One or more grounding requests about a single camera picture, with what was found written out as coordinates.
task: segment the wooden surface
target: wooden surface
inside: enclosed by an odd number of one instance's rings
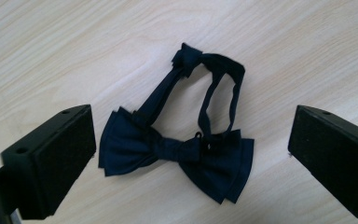
[[[358,223],[287,143],[297,105],[358,125],[358,1],[0,1],[0,152],[59,111],[137,109],[186,42],[246,67],[234,128],[255,139],[237,204],[219,205],[175,162],[105,178],[92,159],[55,216],[24,223]],[[186,140],[211,77],[180,82],[155,124]],[[232,81],[209,114],[223,130]]]

